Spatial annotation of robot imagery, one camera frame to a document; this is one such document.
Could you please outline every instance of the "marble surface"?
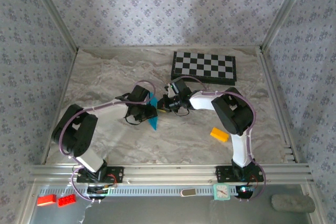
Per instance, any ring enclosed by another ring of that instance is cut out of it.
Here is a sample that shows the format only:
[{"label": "marble surface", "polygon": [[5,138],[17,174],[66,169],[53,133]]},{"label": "marble surface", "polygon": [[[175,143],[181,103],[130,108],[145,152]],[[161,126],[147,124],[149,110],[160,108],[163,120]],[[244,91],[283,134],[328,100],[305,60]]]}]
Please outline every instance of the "marble surface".
[{"label": "marble surface", "polygon": [[[80,50],[75,61],[65,98],[66,108],[98,105],[130,92],[138,80],[151,80],[162,97],[170,80],[173,51],[189,51],[236,56],[236,88],[248,98],[257,111],[252,132],[253,154],[261,163],[283,163],[283,141],[275,118],[265,80],[257,57],[252,51],[219,49],[129,48]],[[200,89],[198,83],[188,82],[191,90]],[[227,86],[207,84],[212,91]],[[183,118],[174,113],[159,113],[157,131],[148,122],[138,126],[125,119],[113,120],[96,127],[91,146],[108,163],[230,163],[233,154],[231,140],[219,142],[210,136],[213,127],[225,131],[213,111],[191,111]],[[47,163],[69,163],[61,155],[58,145],[51,144]]]}]

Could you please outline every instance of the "clock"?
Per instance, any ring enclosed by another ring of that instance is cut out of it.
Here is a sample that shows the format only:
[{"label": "clock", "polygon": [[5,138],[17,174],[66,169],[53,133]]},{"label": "clock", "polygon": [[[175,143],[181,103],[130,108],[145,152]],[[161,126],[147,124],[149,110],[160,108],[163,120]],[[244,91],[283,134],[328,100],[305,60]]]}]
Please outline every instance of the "clock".
[{"label": "clock", "polygon": [[214,197],[215,200],[229,200],[230,199],[229,185],[225,183],[215,184]]}]

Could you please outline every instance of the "mounting bracket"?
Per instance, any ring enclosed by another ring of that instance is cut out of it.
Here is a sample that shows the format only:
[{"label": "mounting bracket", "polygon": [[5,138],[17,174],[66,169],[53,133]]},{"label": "mounting bracket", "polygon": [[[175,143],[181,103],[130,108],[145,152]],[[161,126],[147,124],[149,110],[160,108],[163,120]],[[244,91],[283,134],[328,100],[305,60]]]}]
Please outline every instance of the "mounting bracket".
[{"label": "mounting bracket", "polygon": [[[112,176],[107,176],[108,174],[113,174],[116,177],[117,184],[122,183],[124,177],[124,167],[122,166],[107,166],[106,175],[99,181],[99,183],[114,184],[114,178]],[[90,172],[85,168],[78,171],[77,183],[97,183],[97,181],[90,178]]]},{"label": "mounting bracket", "polygon": [[233,161],[232,165],[216,166],[216,176],[218,183],[249,182],[251,177],[258,182],[264,181],[261,169],[252,162],[243,168],[237,166]]}]

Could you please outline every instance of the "checkerboard pattern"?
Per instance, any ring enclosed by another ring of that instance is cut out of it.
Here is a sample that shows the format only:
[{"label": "checkerboard pattern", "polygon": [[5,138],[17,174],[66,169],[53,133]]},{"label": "checkerboard pattern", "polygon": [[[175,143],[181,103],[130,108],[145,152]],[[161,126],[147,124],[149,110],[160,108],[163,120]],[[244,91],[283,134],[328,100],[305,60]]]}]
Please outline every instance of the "checkerboard pattern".
[{"label": "checkerboard pattern", "polygon": [[205,83],[235,85],[236,58],[234,56],[174,52],[172,80],[193,76]]}]

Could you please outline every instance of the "red lego brick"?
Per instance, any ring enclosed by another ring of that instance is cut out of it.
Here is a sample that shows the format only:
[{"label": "red lego brick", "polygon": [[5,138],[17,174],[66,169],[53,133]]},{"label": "red lego brick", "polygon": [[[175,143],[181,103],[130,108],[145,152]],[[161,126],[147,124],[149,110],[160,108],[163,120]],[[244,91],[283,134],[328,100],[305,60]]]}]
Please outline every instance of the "red lego brick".
[{"label": "red lego brick", "polygon": [[71,194],[71,195],[59,198],[57,203],[58,203],[58,207],[65,207],[69,204],[76,203],[76,195]]},{"label": "red lego brick", "polygon": [[56,203],[56,195],[55,194],[50,194],[42,197],[38,197],[37,199],[37,205],[38,206],[48,206],[51,204]]}]

